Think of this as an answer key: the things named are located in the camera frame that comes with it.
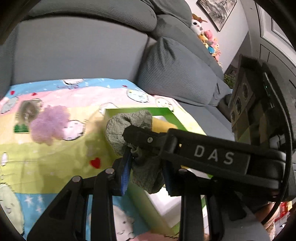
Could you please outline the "grey green knitted cloth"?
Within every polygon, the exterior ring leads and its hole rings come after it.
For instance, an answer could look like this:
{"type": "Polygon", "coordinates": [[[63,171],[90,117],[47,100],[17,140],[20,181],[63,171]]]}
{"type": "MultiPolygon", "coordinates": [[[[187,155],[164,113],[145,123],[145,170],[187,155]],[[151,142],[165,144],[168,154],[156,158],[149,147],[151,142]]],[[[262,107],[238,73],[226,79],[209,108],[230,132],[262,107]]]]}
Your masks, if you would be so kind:
{"type": "Polygon", "coordinates": [[[132,182],[149,194],[159,192],[165,184],[161,172],[160,160],[157,156],[124,140],[122,134],[130,125],[152,130],[152,114],[147,110],[135,113],[119,113],[114,115],[106,124],[105,137],[114,152],[122,156],[127,147],[134,157],[132,162],[132,182]]]}

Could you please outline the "green white box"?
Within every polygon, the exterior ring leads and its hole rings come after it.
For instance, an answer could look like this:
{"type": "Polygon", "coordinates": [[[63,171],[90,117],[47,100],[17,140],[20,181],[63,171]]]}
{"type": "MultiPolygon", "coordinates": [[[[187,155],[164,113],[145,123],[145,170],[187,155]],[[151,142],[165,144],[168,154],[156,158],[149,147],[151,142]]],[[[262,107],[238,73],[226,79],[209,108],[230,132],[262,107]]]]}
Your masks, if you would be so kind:
{"type": "MultiPolygon", "coordinates": [[[[104,112],[104,123],[106,124],[104,133],[106,141],[110,145],[109,152],[111,156],[119,157],[123,155],[126,143],[123,137],[120,137],[118,140],[117,136],[123,134],[124,128],[131,124],[129,120],[124,120],[123,127],[119,128],[120,131],[111,133],[113,128],[108,126],[109,120],[121,113],[125,117],[129,117],[132,113],[137,112],[141,114],[150,113],[151,117],[148,120],[152,123],[153,132],[166,133],[170,128],[186,129],[168,108],[107,108],[104,112]]],[[[161,189],[155,194],[148,194],[144,188],[130,181],[127,188],[128,195],[150,227],[151,232],[169,237],[178,237],[181,217],[181,197],[171,197],[166,191],[164,184],[155,183],[154,185],[161,187],[161,189]]]]}

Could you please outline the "colourful cartoon bedsheet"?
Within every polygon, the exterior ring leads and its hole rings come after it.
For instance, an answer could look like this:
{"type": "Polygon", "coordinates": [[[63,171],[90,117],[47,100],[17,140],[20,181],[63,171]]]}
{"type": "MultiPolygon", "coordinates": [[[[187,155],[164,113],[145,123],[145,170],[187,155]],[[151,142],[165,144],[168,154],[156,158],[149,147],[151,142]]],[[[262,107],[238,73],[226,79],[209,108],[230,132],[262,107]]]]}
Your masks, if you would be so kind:
{"type": "Polygon", "coordinates": [[[106,110],[116,108],[150,108],[160,130],[204,133],[176,100],[149,95],[128,80],[49,80],[9,88],[1,99],[1,205],[22,237],[71,177],[95,176],[114,161],[103,120],[106,110]],[[56,106],[66,109],[67,124],[57,137],[36,142],[29,122],[56,106]]]}

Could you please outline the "purple fluffy scrubber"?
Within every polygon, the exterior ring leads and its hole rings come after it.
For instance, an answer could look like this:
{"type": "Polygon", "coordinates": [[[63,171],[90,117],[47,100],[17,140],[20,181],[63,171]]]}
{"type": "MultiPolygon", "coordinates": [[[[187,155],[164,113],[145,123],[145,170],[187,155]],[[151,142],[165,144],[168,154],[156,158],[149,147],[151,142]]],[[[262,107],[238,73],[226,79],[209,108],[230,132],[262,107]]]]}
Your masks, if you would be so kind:
{"type": "Polygon", "coordinates": [[[54,140],[64,138],[63,129],[69,121],[67,107],[46,106],[30,123],[30,134],[34,142],[51,146],[54,140]]]}

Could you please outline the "plush toy pile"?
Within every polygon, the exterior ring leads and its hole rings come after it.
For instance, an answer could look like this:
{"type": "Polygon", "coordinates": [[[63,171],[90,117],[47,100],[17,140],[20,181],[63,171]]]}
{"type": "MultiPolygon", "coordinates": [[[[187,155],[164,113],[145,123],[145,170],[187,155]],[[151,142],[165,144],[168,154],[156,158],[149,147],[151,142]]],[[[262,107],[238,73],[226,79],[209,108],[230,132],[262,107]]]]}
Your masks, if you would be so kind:
{"type": "Polygon", "coordinates": [[[213,37],[213,34],[210,30],[203,29],[202,24],[206,22],[206,20],[203,20],[195,14],[192,14],[191,30],[200,39],[200,41],[206,47],[210,55],[216,60],[216,62],[220,66],[222,66],[222,64],[219,62],[221,51],[218,44],[218,39],[213,37]]]}

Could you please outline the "black white framed picture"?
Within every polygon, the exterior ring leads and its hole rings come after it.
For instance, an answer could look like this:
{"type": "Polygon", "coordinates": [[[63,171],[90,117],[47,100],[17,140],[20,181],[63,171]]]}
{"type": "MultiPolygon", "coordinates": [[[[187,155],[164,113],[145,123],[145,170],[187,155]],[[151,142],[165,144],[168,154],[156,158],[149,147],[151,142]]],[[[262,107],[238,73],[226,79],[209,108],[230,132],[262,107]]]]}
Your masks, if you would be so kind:
{"type": "Polygon", "coordinates": [[[197,5],[220,32],[232,13],[237,0],[198,0],[197,5]]]}

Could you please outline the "grey sofa bed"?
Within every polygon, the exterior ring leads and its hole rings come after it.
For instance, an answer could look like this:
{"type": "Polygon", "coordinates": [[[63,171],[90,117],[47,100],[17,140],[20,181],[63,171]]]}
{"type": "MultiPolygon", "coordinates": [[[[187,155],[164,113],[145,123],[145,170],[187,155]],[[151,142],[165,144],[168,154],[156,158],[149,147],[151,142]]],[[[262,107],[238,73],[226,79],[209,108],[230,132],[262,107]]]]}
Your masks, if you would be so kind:
{"type": "MultiPolygon", "coordinates": [[[[13,85],[49,80],[123,79],[138,86],[160,38],[182,44],[223,78],[191,23],[185,1],[1,1],[1,96],[13,85]]],[[[217,106],[176,101],[205,134],[232,141],[228,97],[217,106]]]]}

